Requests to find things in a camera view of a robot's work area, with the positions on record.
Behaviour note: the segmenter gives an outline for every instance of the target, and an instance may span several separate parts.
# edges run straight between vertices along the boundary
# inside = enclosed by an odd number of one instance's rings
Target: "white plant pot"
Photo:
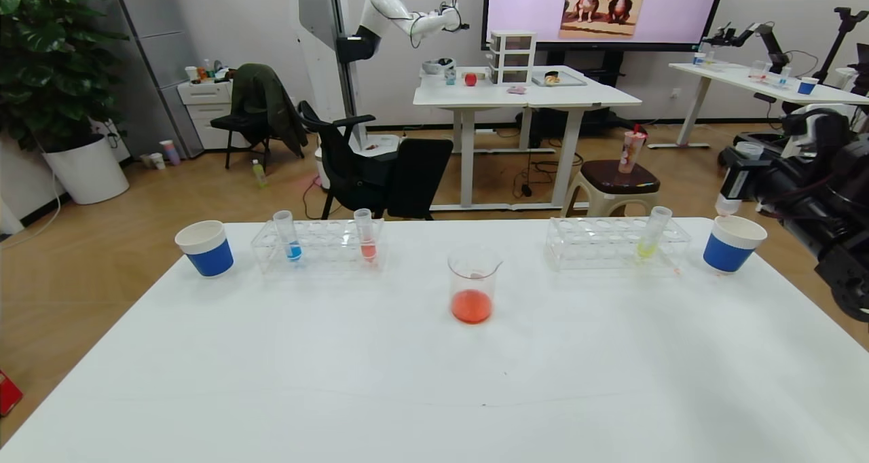
[[[72,200],[89,205],[117,197],[130,188],[105,137],[62,153],[44,153]]]

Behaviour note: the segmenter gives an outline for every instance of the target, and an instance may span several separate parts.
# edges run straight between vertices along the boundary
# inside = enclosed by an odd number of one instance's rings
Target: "test tube rack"
[[[558,271],[677,268],[691,236],[671,220],[658,249],[640,258],[637,249],[647,221],[648,217],[550,219],[547,254]]]
[[[373,260],[363,258],[353,221],[296,221],[295,233],[301,258],[290,260],[280,241],[274,222],[266,222],[251,241],[254,257],[263,275],[280,276],[293,272],[350,272],[381,270],[385,266],[387,244],[383,240],[383,219],[373,221],[375,248]]]

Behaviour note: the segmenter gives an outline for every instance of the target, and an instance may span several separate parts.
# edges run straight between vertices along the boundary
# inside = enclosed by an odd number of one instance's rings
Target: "stool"
[[[229,155],[233,151],[247,151],[248,153],[263,154],[263,171],[266,169],[266,161],[269,159],[269,137],[271,136],[271,127],[269,126],[269,116],[267,113],[245,113],[234,114],[220,117],[219,119],[211,120],[211,126],[215,129],[223,129],[229,131],[229,138],[226,140],[226,169],[229,169]],[[232,132],[241,132],[241,135],[251,144],[247,149],[232,147]],[[265,151],[254,151],[254,146],[263,143]]]
[[[574,182],[568,189],[568,199],[561,210],[562,217],[569,217],[574,209],[580,188],[589,194],[589,217],[609,217],[613,212],[636,203],[651,213],[658,206],[658,190],[661,182],[643,166],[636,165],[633,172],[618,172],[618,160],[589,161],[580,167]]]

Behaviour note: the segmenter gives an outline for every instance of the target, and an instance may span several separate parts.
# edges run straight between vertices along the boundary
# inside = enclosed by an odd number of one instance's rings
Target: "blue liquid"
[[[299,241],[294,240],[286,246],[286,257],[291,261],[298,261],[301,259],[301,246],[299,246]]]

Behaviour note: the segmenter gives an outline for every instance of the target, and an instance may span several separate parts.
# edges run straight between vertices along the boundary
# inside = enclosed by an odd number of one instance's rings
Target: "television screen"
[[[718,0],[485,0],[490,30],[537,32],[543,49],[691,51]]]

